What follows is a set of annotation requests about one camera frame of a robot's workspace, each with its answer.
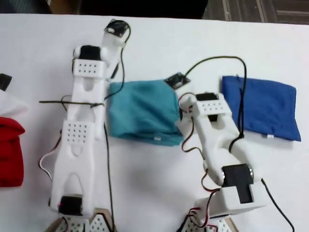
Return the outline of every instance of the white wire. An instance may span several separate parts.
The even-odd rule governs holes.
[[[52,155],[55,152],[55,150],[56,149],[53,149],[51,152],[46,153],[39,160],[39,168],[42,169],[48,175],[51,181],[53,181],[52,175],[49,173],[49,171],[46,168],[43,167],[42,162],[47,156]]]

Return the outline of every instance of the wire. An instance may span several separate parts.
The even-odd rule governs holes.
[[[207,174],[208,174],[208,169],[206,169],[206,172],[205,172],[205,174],[203,175],[203,177],[202,177],[202,179],[201,179],[201,184],[202,184],[203,188],[204,188],[206,191],[208,191],[208,192],[213,192],[213,191],[218,190],[219,188],[210,189],[210,188],[207,188],[207,187],[204,186],[203,181],[204,181],[204,179],[206,178]]]
[[[243,67],[244,67],[244,80],[243,80],[242,89],[240,90],[240,103],[239,103],[239,111],[238,111],[238,119],[237,119],[237,128],[238,128],[238,131],[239,131],[239,136],[237,138],[235,138],[230,143],[228,151],[231,152],[233,144],[237,140],[244,138],[244,133],[243,133],[243,131],[244,131],[244,112],[243,112],[243,108],[244,108],[244,96],[245,96],[246,85],[247,85],[247,66],[246,66],[246,63],[243,61],[243,59],[241,59],[239,57],[235,57],[235,56],[209,57],[209,58],[203,59],[203,60],[199,61],[198,63],[196,63],[195,65],[193,65],[192,68],[190,68],[184,76],[187,76],[200,63],[203,63],[205,61],[212,60],[212,59],[222,59],[222,58],[237,59],[237,60],[241,61],[241,63],[243,64]]]
[[[210,196],[209,196],[209,198],[208,198],[207,205],[206,205],[206,216],[205,216],[205,221],[204,221],[204,223],[203,223],[202,225],[198,225],[198,223],[195,223],[195,222],[192,220],[192,222],[193,222],[197,227],[199,227],[199,228],[204,228],[204,227],[207,226],[208,221],[209,221],[209,206],[210,206],[210,202],[211,202],[211,199],[212,199],[213,195],[214,195],[216,192],[218,192],[218,191],[220,191],[220,189],[217,189],[217,190],[211,192],[211,194],[210,194]]]
[[[99,105],[103,105],[104,103],[100,102],[100,103],[89,103],[89,102],[73,102],[73,101],[39,101],[39,103],[61,103],[63,106],[64,104],[76,104],[76,105],[90,105],[90,108],[99,106]]]
[[[63,101],[63,99],[64,99],[65,97],[68,97],[68,96],[72,96],[72,95],[68,94],[68,95],[62,96],[61,101]],[[62,104],[63,108],[65,109],[65,111],[68,111],[68,109],[66,108],[66,106],[64,105],[64,103],[62,102],[61,104]]]
[[[295,231],[295,228],[293,226],[293,224],[291,223],[291,221],[288,219],[288,217],[282,212],[282,210],[280,209],[280,207],[277,205],[277,203],[275,202],[275,199],[272,197],[268,187],[267,187],[267,184],[265,183],[265,180],[262,178],[261,179],[261,182],[263,183],[263,185],[265,186],[265,189],[266,189],[266,192],[268,193],[271,201],[273,202],[273,204],[275,205],[275,207],[277,208],[277,210],[281,213],[281,215],[284,217],[284,219],[290,224],[291,228],[292,228],[292,231],[294,232]]]
[[[48,175],[48,177],[49,177],[49,179],[50,179],[51,181],[53,181],[52,175],[49,173],[49,171],[48,171],[46,168],[43,167],[42,162],[43,162],[43,160],[44,160],[47,156],[50,156],[50,155],[54,154],[55,150],[57,149],[57,147],[58,147],[59,144],[60,144],[60,141],[61,141],[61,131],[60,131],[60,137],[58,138],[58,141],[56,142],[56,144],[55,144],[55,146],[53,147],[53,149],[52,149],[50,152],[48,152],[48,153],[46,153],[45,155],[43,155],[43,156],[39,159],[39,162],[38,162],[39,168],[40,168],[41,170],[43,170],[43,171]]]
[[[64,229],[63,231],[61,231],[61,232],[66,232],[66,231],[68,230],[68,228],[69,228],[69,224],[68,224],[68,221],[67,221],[67,219],[66,219],[65,217],[62,217],[62,219],[63,219],[64,222],[66,223],[66,227],[65,227],[65,229]]]
[[[127,26],[128,26],[128,29],[129,29],[129,35],[128,35],[127,39],[125,40],[125,43],[127,43],[127,41],[129,40],[129,38],[131,36],[131,27],[130,27],[130,25],[128,23],[127,23]],[[121,86],[120,86],[120,88],[116,92],[107,95],[104,98],[104,100],[106,100],[106,99],[110,98],[111,96],[114,96],[115,94],[119,93],[123,89],[123,87],[125,85],[125,75],[126,75],[126,73],[125,73],[125,66],[124,66],[124,60],[123,60],[123,52],[124,52],[124,48],[121,49],[121,53],[120,53],[120,61],[121,61],[121,66],[122,66],[122,82],[121,82]]]
[[[185,149],[184,149],[184,145],[185,145],[186,142],[188,142],[188,140],[192,137],[193,132],[194,132],[194,121],[193,121],[193,117],[191,117],[191,120],[192,120],[192,129],[191,129],[191,132],[190,132],[189,136],[188,136],[188,137],[183,141],[183,143],[182,143],[182,151],[185,152],[185,153],[188,153],[188,152],[190,152],[190,151],[192,151],[192,150],[194,150],[194,149],[197,149],[197,150],[200,152],[200,154],[202,155],[201,149],[200,149],[199,147],[197,147],[197,146],[192,147],[192,148],[190,148],[190,149],[188,149],[188,150],[185,150]]]
[[[114,221],[114,209],[113,209],[113,203],[112,203],[112,181],[111,181],[111,169],[110,169],[110,145],[108,142],[108,135],[107,135],[107,129],[106,125],[104,123],[104,133],[105,133],[105,139],[106,139],[106,149],[107,149],[107,173],[108,173],[108,185],[110,189],[110,199],[111,199],[111,211],[112,211],[112,232],[115,230],[115,221]]]
[[[215,232],[218,232],[218,231],[219,231],[219,228],[218,228],[216,225],[211,225],[211,224],[209,224],[209,225],[207,225],[207,226],[209,226],[210,229],[212,229],[211,227],[214,227],[214,228],[216,229]]]

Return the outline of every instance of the perforated plastic plate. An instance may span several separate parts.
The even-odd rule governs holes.
[[[102,215],[96,215],[89,225],[89,220],[82,218],[66,218],[68,221],[68,229],[66,229],[66,222],[62,220],[56,232],[108,232],[108,226]]]
[[[233,232],[224,219],[211,222],[211,225],[218,227],[218,232]],[[207,226],[207,232],[216,232],[214,226]],[[190,219],[187,219],[182,232],[204,232],[204,228],[197,227]]]
[[[197,108],[201,115],[218,115],[231,112],[225,100],[198,101]]]
[[[64,141],[71,145],[82,145],[87,142],[92,131],[92,122],[79,122],[65,120],[63,123],[62,136]]]
[[[103,78],[104,62],[99,60],[75,59],[74,76]]]

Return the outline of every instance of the red wire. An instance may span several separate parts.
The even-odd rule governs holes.
[[[208,192],[213,192],[213,191],[218,190],[219,188],[210,189],[210,188],[207,188],[207,187],[204,186],[203,181],[204,181],[204,179],[206,178],[207,174],[208,174],[208,169],[206,169],[206,172],[205,172],[204,176],[203,176],[202,179],[201,179],[201,184],[202,184],[203,188],[204,188],[206,191],[208,191]]]
[[[201,149],[200,148],[198,148],[198,147],[192,147],[192,148],[190,148],[190,149],[188,149],[188,150],[185,150],[184,149],[184,145],[186,144],[186,142],[188,142],[188,140],[192,137],[192,135],[193,135],[193,132],[194,132],[194,120],[193,120],[193,117],[191,117],[191,120],[192,120],[192,129],[191,129],[191,132],[190,132],[190,134],[189,134],[189,136],[183,141],[183,143],[182,143],[182,151],[183,152],[190,152],[190,151],[192,151],[192,150],[194,150],[194,149],[197,149],[200,153],[201,153],[201,155],[202,155],[202,151],[201,151]]]
[[[208,201],[207,201],[207,205],[206,205],[206,216],[205,216],[205,222],[202,224],[202,225],[197,225],[194,221],[192,221],[197,227],[199,228],[204,228],[207,226],[207,223],[208,223],[208,220],[209,220],[209,215],[208,215],[208,209],[209,209],[209,205],[210,205],[210,201],[211,201],[211,198],[212,196],[216,193],[220,191],[220,189],[217,189],[217,190],[214,190],[213,192],[211,192],[209,198],[208,198]]]

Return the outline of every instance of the black wire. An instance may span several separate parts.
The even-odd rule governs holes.
[[[64,95],[64,96],[62,96],[61,101],[63,101],[63,99],[64,99],[65,97],[68,97],[68,96],[71,96],[71,95]],[[66,108],[66,106],[64,105],[64,103],[62,102],[61,104],[62,104],[64,110],[67,112],[68,109]]]
[[[273,202],[273,204],[275,205],[275,207],[278,209],[278,211],[281,213],[281,215],[284,217],[284,219],[290,224],[292,231],[295,232],[295,228],[293,226],[293,224],[291,223],[291,221],[287,218],[287,216],[282,212],[282,210],[280,209],[280,207],[277,205],[277,203],[275,202],[275,199],[272,197],[267,184],[265,183],[265,180],[262,178],[261,182],[263,183],[263,185],[265,186],[266,192],[268,193],[271,201]]]
[[[90,108],[96,107],[98,105],[103,105],[104,103],[90,103],[90,102],[73,102],[73,101],[39,101],[39,103],[61,103],[64,104],[76,104],[76,105],[90,105]]]
[[[228,58],[228,59],[238,59],[239,61],[242,62],[243,64],[243,68],[244,68],[244,79],[243,79],[243,86],[242,89],[240,90],[240,102],[239,102],[239,111],[238,111],[238,119],[237,119],[237,128],[239,131],[239,136],[237,138],[235,138],[229,145],[228,151],[231,152],[232,146],[233,144],[239,140],[244,138],[244,112],[243,112],[243,108],[244,108],[244,97],[245,97],[245,91],[246,91],[246,85],[247,85],[247,66],[246,63],[243,61],[243,59],[239,58],[239,57],[235,57],[235,56],[218,56],[218,57],[209,57],[206,59],[203,59],[201,61],[199,61],[198,63],[196,63],[195,65],[193,65],[192,68],[190,68],[185,76],[187,76],[197,65],[199,65],[200,63],[203,63],[205,61],[208,60],[212,60],[212,59],[222,59],[222,58]]]
[[[64,231],[61,231],[61,232],[66,232],[68,230],[68,227],[69,227],[69,224],[68,224],[68,221],[65,217],[62,217],[62,219],[64,220],[64,222],[66,223],[66,228]]]
[[[129,29],[129,35],[128,35],[127,39],[125,40],[125,43],[127,43],[127,41],[129,40],[129,38],[131,36],[131,27],[130,27],[130,25],[128,23],[127,23],[127,26],[128,26],[128,29]],[[106,100],[106,99],[110,98],[111,96],[119,93],[123,89],[123,87],[125,85],[125,75],[126,75],[126,73],[125,73],[125,66],[124,66],[124,61],[123,61],[123,52],[124,52],[124,48],[121,49],[121,53],[120,53],[120,61],[121,61],[121,67],[122,67],[122,82],[121,82],[121,86],[120,86],[120,88],[116,92],[107,95],[104,98],[104,100]]]
[[[107,173],[108,173],[108,185],[110,189],[110,199],[111,199],[111,211],[112,211],[112,232],[115,230],[115,221],[114,221],[114,209],[112,204],[112,182],[111,182],[111,169],[110,169],[110,145],[108,142],[108,135],[106,125],[104,123],[104,133],[106,139],[106,149],[107,149]]]

